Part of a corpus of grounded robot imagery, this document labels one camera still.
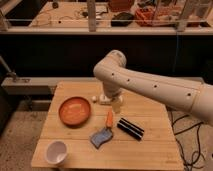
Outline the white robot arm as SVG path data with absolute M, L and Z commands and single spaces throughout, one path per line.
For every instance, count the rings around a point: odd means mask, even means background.
M 126 69 L 126 57 L 119 50 L 110 51 L 95 65 L 93 73 L 109 99 L 117 99 L 124 88 L 213 126 L 213 85 Z

